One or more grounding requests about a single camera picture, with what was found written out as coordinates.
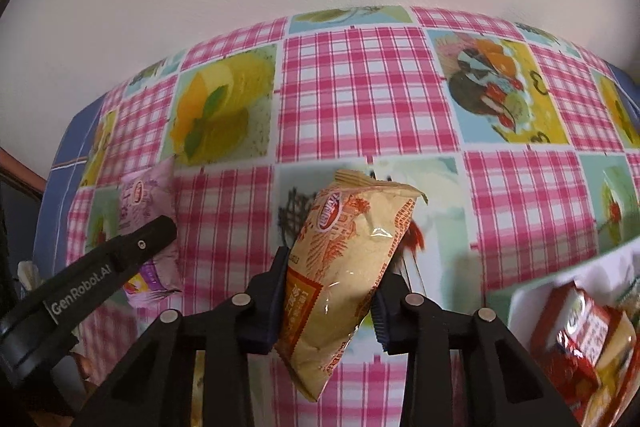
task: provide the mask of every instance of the tablecloth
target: tablecloth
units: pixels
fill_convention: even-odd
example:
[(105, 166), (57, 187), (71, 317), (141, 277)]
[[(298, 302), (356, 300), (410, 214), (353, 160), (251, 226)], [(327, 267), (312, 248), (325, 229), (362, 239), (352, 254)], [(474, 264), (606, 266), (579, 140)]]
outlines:
[[(222, 108), (196, 129), (217, 89)], [(97, 223), (113, 235), (121, 177), (177, 155), (184, 290), (146, 310), (117, 294), (82, 324), (99, 383), (164, 309), (193, 314), (242, 291), (346, 167), (430, 197), (415, 214), (425, 250), (405, 255), (402, 272), (414, 291), (471, 312), (488, 290), (640, 233), (635, 89), (581, 46), (480, 14), (360, 7), (259, 23), (156, 62), (76, 117), (35, 258), (54, 272), (60, 252), (72, 263), (91, 247)], [(257, 425), (397, 425), (405, 364), (363, 324), (308, 403), (277, 356), (251, 357)]]

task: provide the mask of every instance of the metal rivet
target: metal rivet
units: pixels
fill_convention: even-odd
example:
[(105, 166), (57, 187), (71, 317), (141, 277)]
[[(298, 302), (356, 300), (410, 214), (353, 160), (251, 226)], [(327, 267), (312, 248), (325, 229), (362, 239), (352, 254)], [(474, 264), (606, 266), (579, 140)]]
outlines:
[(237, 293), (231, 297), (231, 302), (236, 306), (246, 306), (251, 302), (251, 295), (248, 293)]
[(491, 308), (480, 308), (478, 310), (478, 317), (485, 322), (493, 322), (495, 320), (495, 312)]
[(171, 324), (175, 319), (178, 318), (178, 312), (176, 310), (164, 310), (160, 314), (160, 321), (165, 324)]
[(409, 306), (420, 306), (424, 302), (424, 297), (419, 293), (409, 293), (404, 298), (404, 301), (409, 304)]

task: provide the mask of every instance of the purple snack package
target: purple snack package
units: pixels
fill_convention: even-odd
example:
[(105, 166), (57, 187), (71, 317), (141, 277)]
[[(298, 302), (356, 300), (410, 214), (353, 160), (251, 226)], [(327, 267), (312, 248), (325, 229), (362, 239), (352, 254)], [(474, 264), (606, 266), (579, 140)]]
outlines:
[[(175, 222), (174, 157), (158, 165), (132, 172), (120, 182), (119, 233), (130, 233), (158, 216), (171, 217)], [(123, 286), (134, 308), (144, 308), (180, 291), (177, 269), (178, 247), (174, 241), (149, 259)]]

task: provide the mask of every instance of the wooden edge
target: wooden edge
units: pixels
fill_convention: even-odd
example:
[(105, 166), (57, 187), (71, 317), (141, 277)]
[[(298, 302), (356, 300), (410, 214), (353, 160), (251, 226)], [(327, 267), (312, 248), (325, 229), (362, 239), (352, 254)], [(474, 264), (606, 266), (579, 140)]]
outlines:
[(17, 159), (2, 148), (0, 148), (0, 169), (8, 172), (22, 183), (29, 185), (40, 194), (44, 193), (44, 187), (47, 181), (43, 177), (38, 176), (30, 168), (18, 162)]

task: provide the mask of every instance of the red oval logo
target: red oval logo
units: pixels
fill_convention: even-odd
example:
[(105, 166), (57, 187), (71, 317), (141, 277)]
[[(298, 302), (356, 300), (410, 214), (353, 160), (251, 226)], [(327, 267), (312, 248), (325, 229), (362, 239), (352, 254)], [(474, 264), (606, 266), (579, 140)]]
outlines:
[(324, 203), (322, 210), (318, 216), (318, 229), (326, 232), (334, 224), (340, 215), (340, 192), (334, 192)]
[(142, 201), (142, 189), (142, 180), (138, 180), (136, 185), (133, 187), (133, 204), (138, 204)]

